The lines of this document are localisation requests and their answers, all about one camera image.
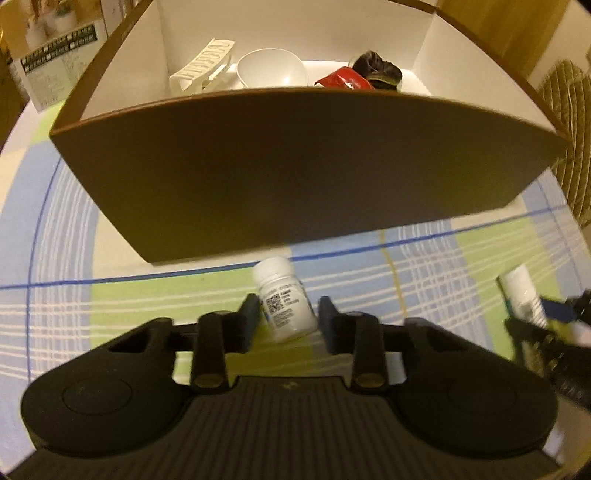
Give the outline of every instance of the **white bottle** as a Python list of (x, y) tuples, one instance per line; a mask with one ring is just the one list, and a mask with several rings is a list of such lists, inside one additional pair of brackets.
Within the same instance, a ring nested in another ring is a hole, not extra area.
[(267, 258), (254, 266), (252, 276), (276, 342), (291, 340), (318, 328), (304, 287), (288, 259)]
[(516, 318), (548, 328), (542, 302), (525, 265), (501, 275), (499, 282)]

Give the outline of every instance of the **bottle cap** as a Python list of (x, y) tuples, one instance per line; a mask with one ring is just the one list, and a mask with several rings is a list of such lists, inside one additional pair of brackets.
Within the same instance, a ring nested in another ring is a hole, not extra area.
[(273, 278), (295, 276), (291, 262), (284, 257), (271, 257), (257, 263), (252, 269), (252, 278), (256, 286), (261, 286)]

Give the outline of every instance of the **red packet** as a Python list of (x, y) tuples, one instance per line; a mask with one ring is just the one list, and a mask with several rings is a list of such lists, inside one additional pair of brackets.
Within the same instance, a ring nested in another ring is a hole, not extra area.
[(374, 87), (350, 67), (341, 67), (318, 80), (314, 86), (373, 90)]

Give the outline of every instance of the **table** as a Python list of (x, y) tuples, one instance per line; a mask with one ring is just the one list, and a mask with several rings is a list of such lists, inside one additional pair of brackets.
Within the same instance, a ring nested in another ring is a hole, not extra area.
[[(235, 309), (255, 291), (250, 268), (271, 255), (291, 257), (314, 307), (329, 295), (338, 308), (385, 323), (421, 316), (506, 357), (499, 274), (525, 263), (538, 291), (556, 298), (591, 286), (589, 250), (549, 171), (491, 212), (152, 266), (99, 212), (48, 139), (58, 111), (37, 115), (29, 104), (0, 156), (2, 471), (32, 449), (19, 415), (29, 382), (153, 317), (187, 323)], [(178, 360), (177, 381), (187, 382), (189, 362)], [(346, 375), (350, 365), (350, 356), (328, 356), (318, 333), (278, 346), (264, 326), (249, 354), (228, 358), (231, 376)]]

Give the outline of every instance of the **white bowl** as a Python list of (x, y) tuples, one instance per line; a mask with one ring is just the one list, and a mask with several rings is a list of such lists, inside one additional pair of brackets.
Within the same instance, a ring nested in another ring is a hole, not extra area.
[(292, 52), (263, 48), (244, 55), (236, 73), (246, 88), (308, 86), (308, 72)]

